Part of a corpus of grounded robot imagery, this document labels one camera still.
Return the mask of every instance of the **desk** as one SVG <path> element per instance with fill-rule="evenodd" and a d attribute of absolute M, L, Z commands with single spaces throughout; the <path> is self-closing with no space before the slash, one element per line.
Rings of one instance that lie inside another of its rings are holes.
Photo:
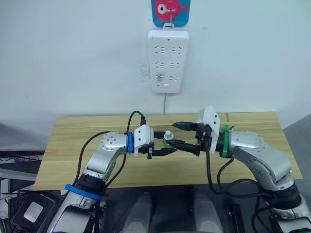
<path fill-rule="evenodd" d="M 296 179 L 302 175 L 280 127 L 275 113 L 220 113 L 221 127 L 225 124 L 235 126 L 237 131 L 253 131 L 261 135 L 272 147 L 283 151 L 292 162 L 292 171 Z M 195 132 L 187 132 L 172 127 L 178 121 L 196 122 L 197 114 L 187 115 L 149 115 L 147 124 L 155 131 L 171 130 L 177 139 L 195 143 Z M 139 126 L 140 117 L 132 119 L 130 130 Z M 39 173 L 35 182 L 35 190 L 60 190 L 67 183 L 72 183 L 76 174 L 79 153 L 83 144 L 94 134 L 101 131 L 123 133 L 126 131 L 128 116 L 76 116 L 59 117 L 51 134 L 50 141 L 43 156 Z M 82 168 L 99 145 L 95 138 L 86 148 Z M 161 148 L 162 140 L 155 142 L 155 148 Z M 207 183 L 206 156 L 202 152 L 200 157 L 183 151 L 154 157 L 147 160 L 146 154 L 129 154 L 121 174 L 110 187 L 136 187 L 176 184 Z M 119 169 L 123 155 L 117 160 L 113 174 Z M 210 158 L 213 182 L 219 168 L 227 162 L 218 154 Z M 252 173 L 239 161 L 234 161 L 222 174 L 222 182 L 229 183 L 240 178 L 253 179 Z"/>

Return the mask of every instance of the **black cable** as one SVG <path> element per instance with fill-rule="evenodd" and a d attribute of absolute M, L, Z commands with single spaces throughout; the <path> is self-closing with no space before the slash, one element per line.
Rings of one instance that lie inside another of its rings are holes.
<path fill-rule="evenodd" d="M 264 221 L 261 219 L 261 217 L 259 216 L 259 214 L 255 215 L 255 213 L 258 211 L 259 207 L 260 207 L 260 199 L 261 197 L 258 196 L 257 199 L 256 199 L 256 205 L 255 205 L 255 212 L 253 214 L 254 217 L 252 217 L 252 228 L 254 230 L 254 232 L 257 231 L 256 227 L 255 227 L 255 219 L 257 217 L 258 221 L 261 223 L 261 225 L 264 227 L 264 229 L 267 231 L 267 232 L 270 232 L 270 229 L 269 227 L 264 223 Z"/>
<path fill-rule="evenodd" d="M 90 137 L 88 139 L 88 141 L 85 142 L 85 144 L 83 145 L 81 151 L 80 151 L 80 156 L 79 156 L 79 162 L 78 162 L 78 168 L 77 168 L 77 174 L 76 174 L 76 178 L 74 179 L 73 183 L 72 183 L 72 186 L 75 186 L 75 184 L 77 183 L 78 179 L 79 179 L 79 175 L 80 175 L 80 170 L 81 170 L 81 163 L 82 163 L 82 157 L 83 157 L 83 153 L 84 153 L 84 150 L 86 148 L 86 146 L 90 143 L 90 141 L 92 141 L 95 137 L 99 136 L 99 135 L 102 135 L 102 134 L 105 134 L 105 133 L 109 133 L 110 131 L 104 131 L 104 132 L 100 132 L 100 133 L 97 133 L 95 135 L 93 135 L 92 137 Z"/>
<path fill-rule="evenodd" d="M 24 230 L 19 230 L 19 229 L 14 229 L 14 231 L 12 231 L 12 233 L 14 233 L 14 232 L 16 232 L 16 233 L 27 233 L 26 231 L 24 231 Z"/>
<path fill-rule="evenodd" d="M 7 198 L 11 198 L 11 199 L 12 199 L 13 197 L 11 197 L 11 196 L 6 196 L 5 198 L 1 198 L 0 200 L 5 200 L 5 202 L 6 202 L 6 199 L 7 199 Z"/>
<path fill-rule="evenodd" d="M 13 232 L 17 232 L 16 227 L 17 227 L 17 225 L 15 225 L 15 226 L 12 228 L 12 230 L 11 230 L 12 233 L 13 233 Z"/>
<path fill-rule="evenodd" d="M 257 197 L 257 196 L 266 196 L 268 198 L 270 198 L 270 195 L 268 195 L 267 193 L 263 193 L 263 192 L 257 192 L 257 193 L 251 193 L 251 194 L 245 194 L 245 195 L 237 195 L 237 194 L 233 194 L 233 193 L 230 193 L 228 192 L 227 190 L 232 188 L 233 186 L 239 184 L 239 183 L 242 183 L 242 182 L 245 182 L 245 181 L 248 181 L 248 182 L 252 182 L 254 183 L 255 185 L 257 185 L 260 189 L 260 185 L 254 181 L 254 180 L 251 180 L 251 179 L 240 179 L 240 180 L 237 180 L 231 184 L 229 184 L 225 189 L 221 189 L 220 191 L 217 191 L 215 188 L 214 188 L 214 185 L 213 185 L 213 182 L 212 182 L 212 177 L 211 177 L 211 171 L 210 171 L 210 154 L 209 154 L 209 146 L 208 146 L 208 142 L 207 141 L 204 141 L 204 145 L 205 145 L 205 148 L 206 148 L 206 167 L 207 167 L 207 180 L 208 180 L 208 185 L 210 187 L 210 189 L 212 190 L 213 193 L 215 194 L 222 194 L 222 193 L 225 193 L 227 194 L 228 196 L 231 196 L 233 198 L 251 198 L 251 197 Z M 221 172 L 230 164 L 232 163 L 233 161 L 228 161 L 221 169 Z"/>
<path fill-rule="evenodd" d="M 28 195 L 29 193 L 39 193 L 39 194 L 48 194 L 48 195 L 51 195 L 48 193 L 48 191 L 33 191 L 33 190 L 23 190 L 23 189 L 20 189 L 20 193 L 1 193 L 3 195 Z"/>
<path fill-rule="evenodd" d="M 9 204 L 9 202 L 7 201 L 6 198 L 11 198 L 11 199 L 12 199 L 12 197 L 7 196 L 7 197 L 5 197 L 5 198 L 2 198 L 2 200 L 4 200 L 4 201 L 6 202 L 6 204 L 8 205 L 8 207 L 9 207 L 9 209 L 10 209 L 10 217 L 9 217 L 9 220 L 6 220 L 6 219 L 3 219 L 3 220 L 6 221 L 7 224 L 10 226 L 11 232 L 14 232 L 14 229 L 16 228 L 16 225 L 12 228 L 11 218 L 12 218 L 12 216 L 15 214 L 15 210 L 14 210 L 13 206 Z"/>
<path fill-rule="evenodd" d="M 6 230 L 6 223 L 3 221 L 3 219 L 0 218 L 0 220 L 1 220 L 1 225 L 2 225 L 2 227 L 3 227 L 4 233 L 7 233 L 7 230 Z"/>
<path fill-rule="evenodd" d="M 8 225 L 10 227 L 10 232 L 12 232 L 12 225 L 8 220 L 1 218 L 1 222 L 6 223 L 6 225 Z"/>
<path fill-rule="evenodd" d="M 145 119 L 145 116 L 140 111 L 135 110 L 134 112 L 132 112 L 132 114 L 130 115 L 130 118 L 128 119 L 128 122 L 127 122 L 126 134 L 128 134 L 128 131 L 130 129 L 130 123 L 131 123 L 132 117 L 135 113 L 138 113 L 142 118 Z"/>
<path fill-rule="evenodd" d="M 125 165 L 125 161 L 126 161 L 126 154 L 124 154 L 123 156 L 123 162 L 122 165 L 120 167 L 120 169 L 117 171 L 117 173 L 109 180 L 109 182 L 106 184 L 105 188 L 108 188 L 108 186 L 114 181 L 114 179 L 120 174 L 120 172 L 122 171 L 124 165 Z"/>
<path fill-rule="evenodd" d="M 15 204 L 15 207 L 16 207 L 17 210 L 18 210 L 18 206 L 19 206 L 19 195 L 20 195 L 20 189 L 18 189 L 18 192 L 17 192 L 17 201 L 16 201 L 16 204 Z"/>
<path fill-rule="evenodd" d="M 133 115 L 135 113 L 138 113 L 141 116 L 141 120 L 145 120 L 145 116 L 140 111 L 135 110 L 134 112 L 132 112 L 130 117 L 129 117 L 129 119 L 128 119 L 128 122 L 127 122 L 126 133 L 125 133 L 126 135 L 128 135 L 128 131 L 130 129 L 131 120 L 132 120 L 132 117 L 133 117 Z M 117 173 L 109 180 L 109 182 L 106 184 L 105 188 L 107 188 L 114 181 L 114 179 L 120 174 L 120 172 L 122 171 L 122 169 L 123 169 L 123 167 L 125 165 L 125 162 L 126 162 L 126 154 L 124 154 L 123 162 L 122 162 L 121 167 L 119 168 Z"/>
<path fill-rule="evenodd" d="M 221 176 L 221 174 L 222 174 L 222 171 L 223 171 L 227 166 L 229 166 L 233 161 L 234 161 L 234 158 L 230 159 L 228 162 L 226 162 L 226 163 L 219 169 L 219 171 L 218 171 L 218 173 L 217 173 L 217 184 L 218 184 L 218 186 L 219 186 L 221 189 L 223 188 L 223 186 L 222 186 L 222 184 L 221 184 L 221 182 L 220 182 L 220 176 Z"/>
<path fill-rule="evenodd" d="M 25 158 L 25 157 L 21 157 L 21 156 L 11 156 L 10 158 L 8 158 L 8 159 L 6 159 L 6 160 L 3 160 L 3 159 L 0 159 L 0 160 L 3 161 L 3 162 L 6 162 L 6 161 L 9 161 L 9 160 L 15 159 L 15 158 L 29 159 L 29 160 L 39 161 L 39 159 L 32 159 L 32 158 L 30 158 L 30 157 Z"/>
<path fill-rule="evenodd" d="M 266 207 L 263 207 L 261 209 L 257 209 L 255 210 L 255 212 L 253 213 L 252 215 L 252 228 L 253 228 L 253 231 L 254 233 L 258 233 L 257 229 L 256 229 L 256 226 L 255 226 L 255 219 L 256 217 L 258 216 L 259 213 L 263 212 L 263 211 L 266 211 L 266 210 L 269 210 L 271 208 L 271 206 L 266 206 Z"/>
<path fill-rule="evenodd" d="M 99 219 L 100 219 L 100 200 L 96 202 L 96 208 L 95 208 L 95 225 L 94 225 L 94 233 L 99 233 Z"/>
<path fill-rule="evenodd" d="M 98 224 L 99 224 L 103 229 L 105 229 L 105 227 L 104 227 L 100 222 L 99 222 Z"/>

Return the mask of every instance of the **metal hook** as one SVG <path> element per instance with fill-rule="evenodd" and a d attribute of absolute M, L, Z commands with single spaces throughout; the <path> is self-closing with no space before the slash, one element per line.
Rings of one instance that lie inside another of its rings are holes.
<path fill-rule="evenodd" d="M 175 11 L 175 9 L 171 9 L 168 11 L 170 12 L 170 25 L 171 25 L 171 28 L 173 28 L 173 12 Z"/>

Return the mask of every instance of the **green ring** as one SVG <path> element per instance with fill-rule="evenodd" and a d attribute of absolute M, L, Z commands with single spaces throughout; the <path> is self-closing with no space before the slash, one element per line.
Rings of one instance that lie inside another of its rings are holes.
<path fill-rule="evenodd" d="M 170 144 L 168 144 L 168 143 L 166 142 L 165 138 L 163 139 L 163 146 L 164 146 L 165 148 L 176 149 L 175 147 L 172 147 Z"/>
<path fill-rule="evenodd" d="M 230 125 L 225 125 L 223 128 L 224 132 L 224 147 L 222 157 L 226 158 L 228 155 L 228 148 L 229 148 L 229 136 L 230 136 Z"/>

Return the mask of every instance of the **white bottle cap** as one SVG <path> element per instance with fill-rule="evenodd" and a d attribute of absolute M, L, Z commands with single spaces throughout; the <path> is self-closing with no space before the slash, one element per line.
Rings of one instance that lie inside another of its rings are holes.
<path fill-rule="evenodd" d="M 165 134 L 164 134 L 165 140 L 172 140 L 173 138 L 174 138 L 174 134 L 171 131 L 169 130 L 165 131 Z"/>

